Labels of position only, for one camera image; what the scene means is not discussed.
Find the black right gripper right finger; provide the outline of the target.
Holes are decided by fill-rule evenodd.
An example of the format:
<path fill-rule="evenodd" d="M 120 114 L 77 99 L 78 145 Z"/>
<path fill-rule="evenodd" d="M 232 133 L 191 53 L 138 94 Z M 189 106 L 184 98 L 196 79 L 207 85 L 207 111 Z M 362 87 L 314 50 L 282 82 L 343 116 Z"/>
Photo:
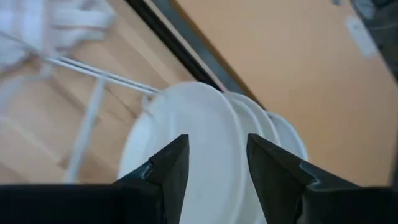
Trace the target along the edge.
<path fill-rule="evenodd" d="M 267 224 L 398 224 L 398 186 L 361 187 L 248 134 L 249 172 Z"/>

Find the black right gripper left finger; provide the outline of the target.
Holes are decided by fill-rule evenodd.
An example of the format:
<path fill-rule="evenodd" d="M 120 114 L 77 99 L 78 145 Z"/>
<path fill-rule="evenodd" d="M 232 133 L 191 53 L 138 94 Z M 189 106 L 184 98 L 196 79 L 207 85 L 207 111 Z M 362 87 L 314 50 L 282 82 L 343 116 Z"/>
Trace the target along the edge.
<path fill-rule="evenodd" d="M 0 185 L 0 224 L 179 224 L 189 153 L 182 134 L 112 184 Z"/>

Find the black table edge rail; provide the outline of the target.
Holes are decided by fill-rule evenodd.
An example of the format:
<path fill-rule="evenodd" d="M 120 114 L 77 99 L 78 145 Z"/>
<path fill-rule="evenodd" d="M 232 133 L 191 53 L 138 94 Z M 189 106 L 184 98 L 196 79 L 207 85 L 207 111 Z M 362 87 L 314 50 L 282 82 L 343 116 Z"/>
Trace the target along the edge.
<path fill-rule="evenodd" d="M 199 82 L 259 101 L 175 5 L 175 0 L 124 0 Z"/>

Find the white ceramic plate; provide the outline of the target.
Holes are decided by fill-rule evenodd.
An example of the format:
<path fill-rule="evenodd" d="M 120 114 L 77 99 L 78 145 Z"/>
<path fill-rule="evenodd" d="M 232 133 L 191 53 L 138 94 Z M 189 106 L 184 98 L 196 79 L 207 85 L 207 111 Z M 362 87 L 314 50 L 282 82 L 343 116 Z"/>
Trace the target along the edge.
<path fill-rule="evenodd" d="M 268 111 L 267 115 L 276 128 L 282 148 L 308 161 L 307 149 L 296 129 L 285 118 L 278 114 Z"/>
<path fill-rule="evenodd" d="M 142 107 L 121 156 L 122 177 L 181 134 L 189 171 L 180 224 L 237 224 L 247 180 L 243 136 L 233 107 L 200 82 L 170 86 Z"/>
<path fill-rule="evenodd" d="M 232 172 L 232 192 L 229 193 L 232 209 L 224 216 L 225 224 L 266 224 L 262 214 L 261 204 L 252 182 L 248 160 L 246 157 L 246 143 L 249 133 L 256 133 L 266 140 L 280 146 L 279 136 L 267 113 L 252 99 L 239 93 L 224 94 L 229 101 L 238 127 L 235 129 L 243 141 L 239 146 L 238 156 L 233 165 L 228 168 Z"/>

